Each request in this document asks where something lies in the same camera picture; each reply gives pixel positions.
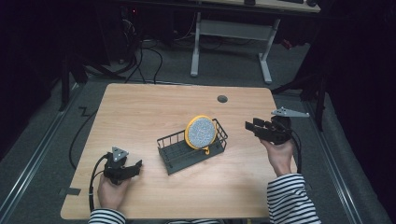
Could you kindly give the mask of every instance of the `desk leg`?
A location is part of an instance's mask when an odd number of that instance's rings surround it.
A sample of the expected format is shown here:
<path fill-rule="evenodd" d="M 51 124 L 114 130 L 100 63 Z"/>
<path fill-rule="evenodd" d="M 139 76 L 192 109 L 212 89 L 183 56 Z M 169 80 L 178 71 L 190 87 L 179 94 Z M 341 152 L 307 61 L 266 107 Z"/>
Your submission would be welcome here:
<path fill-rule="evenodd" d="M 275 38 L 277 27 L 279 26 L 279 23 L 280 23 L 280 19 L 276 19 L 274 22 L 274 25 L 272 27 L 270 36 L 268 38 L 267 46 L 265 47 L 265 52 L 259 54 L 260 65 L 262 66 L 262 75 L 264 76 L 264 82 L 267 84 L 272 83 L 271 74 L 270 74 L 270 71 L 268 69 L 268 64 L 267 64 L 267 57 L 270 52 L 271 46 L 274 42 L 274 38 Z"/>
<path fill-rule="evenodd" d="M 201 33 L 201 12 L 197 12 L 197 22 L 195 25 L 195 46 L 194 46 L 194 52 L 192 53 L 192 63 L 191 63 L 192 77 L 198 77 L 200 33 Z"/>

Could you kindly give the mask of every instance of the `black wire basket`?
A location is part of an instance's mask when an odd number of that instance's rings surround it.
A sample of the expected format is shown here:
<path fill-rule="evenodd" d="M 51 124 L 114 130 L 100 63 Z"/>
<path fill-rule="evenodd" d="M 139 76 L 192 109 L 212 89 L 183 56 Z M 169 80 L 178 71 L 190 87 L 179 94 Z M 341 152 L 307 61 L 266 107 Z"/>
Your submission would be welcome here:
<path fill-rule="evenodd" d="M 194 165 L 200 161 L 212 158 L 224 152 L 228 137 L 217 119 L 212 119 L 215 124 L 217 135 L 215 141 L 207 146 L 193 149 L 184 139 L 184 132 L 173 133 L 157 140 L 158 151 L 165 163 L 169 175 L 184 168 Z M 209 154 L 205 154 L 205 147 L 209 147 Z"/>

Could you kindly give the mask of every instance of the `hand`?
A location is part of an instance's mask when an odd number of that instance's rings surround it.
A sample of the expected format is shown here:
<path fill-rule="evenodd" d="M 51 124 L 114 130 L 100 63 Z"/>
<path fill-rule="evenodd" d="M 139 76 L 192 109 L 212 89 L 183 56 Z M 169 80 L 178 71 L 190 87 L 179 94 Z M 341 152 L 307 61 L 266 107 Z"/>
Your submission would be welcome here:
<path fill-rule="evenodd" d="M 282 145 L 275 146 L 270 142 L 260 139 L 267 148 L 268 160 L 273 166 L 276 176 L 291 174 L 291 156 L 293 155 L 293 144 L 287 141 Z"/>
<path fill-rule="evenodd" d="M 120 185 L 114 185 L 109 178 L 100 176 L 98 197 L 102 208 L 118 210 L 124 199 L 131 178 L 122 181 Z"/>

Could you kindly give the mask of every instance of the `person's left hand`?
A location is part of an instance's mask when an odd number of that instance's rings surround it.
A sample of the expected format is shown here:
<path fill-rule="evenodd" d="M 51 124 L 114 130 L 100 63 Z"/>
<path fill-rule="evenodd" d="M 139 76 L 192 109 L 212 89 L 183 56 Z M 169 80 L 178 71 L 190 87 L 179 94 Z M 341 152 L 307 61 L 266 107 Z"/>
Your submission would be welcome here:
<path fill-rule="evenodd" d="M 122 181 L 120 185 L 114 185 L 109 178 L 101 175 L 98 188 L 98 197 L 101 207 L 119 210 L 130 182 L 131 178 Z"/>

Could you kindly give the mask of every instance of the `yellow round object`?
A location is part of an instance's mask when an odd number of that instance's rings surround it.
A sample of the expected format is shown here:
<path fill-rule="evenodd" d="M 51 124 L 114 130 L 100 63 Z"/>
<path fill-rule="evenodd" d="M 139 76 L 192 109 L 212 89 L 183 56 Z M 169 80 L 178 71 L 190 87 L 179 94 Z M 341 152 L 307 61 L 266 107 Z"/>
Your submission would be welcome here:
<path fill-rule="evenodd" d="M 216 139 L 217 130 L 212 119 L 205 115 L 193 118 L 184 132 L 186 143 L 194 148 L 203 148 L 209 154 L 209 147 Z"/>

